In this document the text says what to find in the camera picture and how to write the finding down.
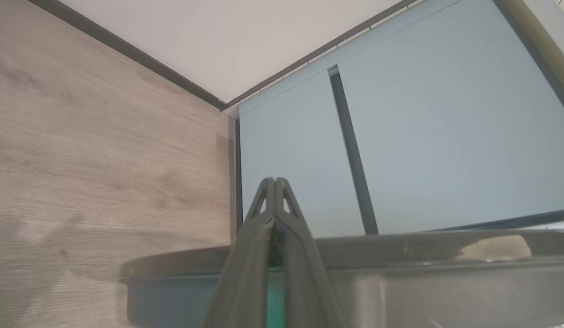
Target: dark edge trim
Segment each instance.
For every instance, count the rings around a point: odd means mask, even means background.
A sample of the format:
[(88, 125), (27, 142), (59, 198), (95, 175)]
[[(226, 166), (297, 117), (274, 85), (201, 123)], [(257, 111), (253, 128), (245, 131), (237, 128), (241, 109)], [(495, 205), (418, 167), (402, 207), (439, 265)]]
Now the dark edge trim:
[(524, 30), (524, 28), (521, 27), (515, 16), (513, 16), (511, 11), (507, 7), (507, 4), (505, 3), (506, 0), (493, 0), (493, 2), (494, 4), (496, 4), (499, 12), (501, 12), (505, 17), (507, 23), (509, 23), (509, 25), (513, 28), (513, 31), (519, 37), (521, 43), (523, 43), (528, 53), (535, 61), (535, 64), (537, 64), (539, 69), (542, 71), (551, 89), (553, 89), (553, 92), (555, 92), (555, 95), (564, 107), (564, 85), (561, 83), (553, 69), (551, 69), (551, 65), (546, 61), (546, 59), (542, 55), (542, 52), (538, 49), (534, 41)]
[(244, 224), (242, 199), (242, 153), (240, 149), (240, 119), (236, 120), (236, 235)]
[(110, 48), (116, 50), (120, 54), (123, 54), (124, 56), (127, 56), (140, 65), (143, 65), (145, 68), (148, 68), (151, 71), (159, 74), (160, 76), (178, 85), (187, 92), (192, 93), (192, 95), (203, 99), (204, 101), (211, 104), (211, 106), (215, 106), (216, 108), (223, 108), (224, 106), (226, 106), (225, 102), (222, 102), (211, 93), (205, 91), (202, 87), (199, 87), (195, 83), (189, 81), (164, 64), (161, 64), (161, 62), (145, 54), (135, 46), (132, 46), (132, 44), (129, 44), (128, 42), (120, 39), (118, 36), (114, 35), (100, 25), (97, 25), (90, 19), (87, 19), (80, 13), (62, 4), (58, 0), (28, 1), (51, 13), (53, 16), (61, 19), (62, 21), (65, 21), (69, 25), (72, 25), (76, 29), (100, 41), (106, 46), (109, 46)]
[(433, 231), (452, 231), (452, 230), (490, 230), (490, 229), (517, 229), (528, 226), (542, 226), (564, 221), (564, 210), (548, 212), (542, 214), (522, 216), (521, 218), (512, 218), (507, 220), (497, 220), (491, 222), (483, 222), (479, 224), (455, 226), (453, 228), (437, 229)]
[(378, 21), (381, 21), (382, 19), (386, 18), (387, 16), (390, 16), (391, 14), (397, 12), (398, 10), (400, 10), (404, 7), (409, 6), (410, 4), (412, 4), (416, 1), (417, 0), (402, 0), (402, 1), (398, 2), (397, 4), (391, 6), (390, 8), (388, 8), (388, 9), (378, 13), (377, 15), (369, 18), (368, 20), (366, 20), (363, 23), (353, 27), (349, 31), (346, 31), (345, 33), (336, 37), (335, 39), (332, 39), (332, 41), (324, 44), (324, 46), (321, 46), (320, 48), (314, 50), (310, 54), (307, 54), (303, 58), (300, 58), (299, 60), (294, 62), (294, 64), (288, 66), (287, 68), (284, 68), (283, 70), (281, 70), (280, 72), (272, 75), (271, 77), (268, 77), (264, 81), (261, 81), (259, 84), (255, 85), (255, 87), (252, 87), (248, 91), (246, 91), (246, 92), (242, 93), (241, 95), (239, 95), (238, 97), (236, 97), (234, 100), (228, 102), (223, 108), (220, 108), (219, 111), (223, 112), (224, 110), (228, 109), (229, 107), (233, 106), (234, 104), (237, 104), (241, 100), (244, 100), (247, 96), (254, 94), (255, 92), (259, 91), (261, 88), (269, 85), (273, 81), (278, 80), (282, 76), (290, 73), (294, 69), (300, 67), (301, 65), (303, 65), (304, 63), (308, 62), (309, 60), (315, 58), (316, 56), (319, 56), (320, 54), (322, 54), (323, 52), (332, 48), (333, 46), (336, 46), (337, 44), (341, 43), (342, 41), (352, 37), (353, 35), (356, 35), (357, 33), (363, 31), (364, 29), (367, 29), (367, 27), (370, 27), (371, 25), (377, 23)]
[(341, 130), (343, 131), (349, 166), (351, 167), (351, 174), (353, 175), (353, 184), (355, 185), (357, 202), (359, 203), (359, 210), (361, 211), (363, 229), (366, 235), (377, 235), (379, 233), (377, 221), (375, 220), (371, 196), (369, 195), (367, 180), (365, 179), (365, 172), (363, 171), (359, 147), (357, 147), (357, 140), (355, 139), (355, 131), (353, 130), (353, 123), (351, 122), (351, 115), (349, 114), (349, 107), (347, 106), (347, 98), (343, 90), (341, 75), (336, 65), (330, 68), (328, 72), (330, 74), (330, 84), (333, 89), (334, 102), (337, 106), (338, 120), (341, 124)]
[[(458, 255), (466, 250), (465, 247), (476, 245), (492, 237), (503, 236), (521, 236), (532, 253), (532, 257), (528, 259), (511, 259), (513, 263), (536, 259), (545, 261), (547, 256), (555, 257), (555, 259), (564, 257), (564, 232), (559, 230), (466, 231), (333, 237), (315, 239), (315, 243), (328, 270), (353, 268), (408, 270), (413, 267), (416, 269), (423, 267), (425, 270), (430, 266), (452, 266), (455, 267), (453, 270), (457, 270), (458, 265), (486, 263), (478, 259), (459, 260)], [(230, 246), (222, 246), (141, 257), (122, 264), (118, 277), (121, 279), (120, 282), (130, 284), (144, 282), (144, 280), (170, 282), (171, 279), (182, 279), (186, 276), (218, 274), (223, 269), (230, 250)], [(484, 247), (482, 251), (485, 254), (492, 254), (490, 253), (492, 249), (487, 247)]]

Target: light blue wall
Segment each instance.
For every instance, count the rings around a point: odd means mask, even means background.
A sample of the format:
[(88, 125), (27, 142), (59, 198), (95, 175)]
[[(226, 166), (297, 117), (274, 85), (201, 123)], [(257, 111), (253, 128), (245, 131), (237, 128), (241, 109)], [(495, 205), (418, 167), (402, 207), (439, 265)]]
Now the light blue wall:
[(564, 210), (564, 108), (492, 1), (339, 69), (380, 233)]
[(327, 72), (244, 114), (240, 140), (245, 215), (262, 179), (284, 177), (314, 237), (363, 234)]

